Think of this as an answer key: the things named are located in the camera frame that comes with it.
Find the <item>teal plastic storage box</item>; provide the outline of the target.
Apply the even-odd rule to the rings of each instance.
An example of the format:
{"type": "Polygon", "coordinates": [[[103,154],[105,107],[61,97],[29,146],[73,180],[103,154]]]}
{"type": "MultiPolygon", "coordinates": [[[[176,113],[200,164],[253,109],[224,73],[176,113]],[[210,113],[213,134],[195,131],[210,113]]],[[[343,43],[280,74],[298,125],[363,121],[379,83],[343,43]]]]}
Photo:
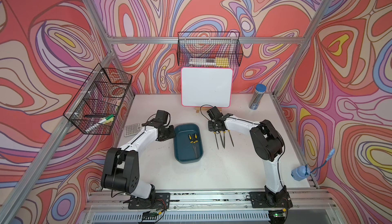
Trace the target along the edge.
{"type": "Polygon", "coordinates": [[[174,138],[174,155],[175,159],[182,164],[195,163],[203,157],[204,150],[200,129],[196,124],[182,124],[175,127],[176,137],[174,138]],[[188,135],[194,137],[194,133],[198,136],[198,155],[196,158],[193,152],[188,135]]]}

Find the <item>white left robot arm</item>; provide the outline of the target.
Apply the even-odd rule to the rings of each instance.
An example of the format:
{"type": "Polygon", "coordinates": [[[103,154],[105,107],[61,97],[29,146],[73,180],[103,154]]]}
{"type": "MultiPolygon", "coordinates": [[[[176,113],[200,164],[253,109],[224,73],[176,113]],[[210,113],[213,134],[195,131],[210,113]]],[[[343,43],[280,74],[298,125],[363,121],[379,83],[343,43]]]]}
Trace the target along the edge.
{"type": "Polygon", "coordinates": [[[144,123],[142,130],[123,146],[108,150],[101,178],[102,188],[149,199],[155,187],[140,179],[139,157],[152,142],[175,138],[173,125],[166,126],[155,119],[144,123]]]}

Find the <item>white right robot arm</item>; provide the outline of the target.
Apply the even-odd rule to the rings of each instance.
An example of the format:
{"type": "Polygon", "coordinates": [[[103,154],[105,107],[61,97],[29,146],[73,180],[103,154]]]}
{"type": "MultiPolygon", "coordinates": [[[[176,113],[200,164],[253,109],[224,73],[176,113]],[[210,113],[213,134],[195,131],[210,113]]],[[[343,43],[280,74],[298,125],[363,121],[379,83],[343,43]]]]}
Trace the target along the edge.
{"type": "Polygon", "coordinates": [[[207,111],[208,130],[215,134],[236,131],[251,136],[255,153],[263,160],[266,184],[265,200],[271,207],[278,207],[283,199],[288,199],[287,188],[280,174],[279,160],[284,154],[285,144],[279,132],[269,120],[247,121],[233,114],[223,114],[213,107],[207,111]]]}

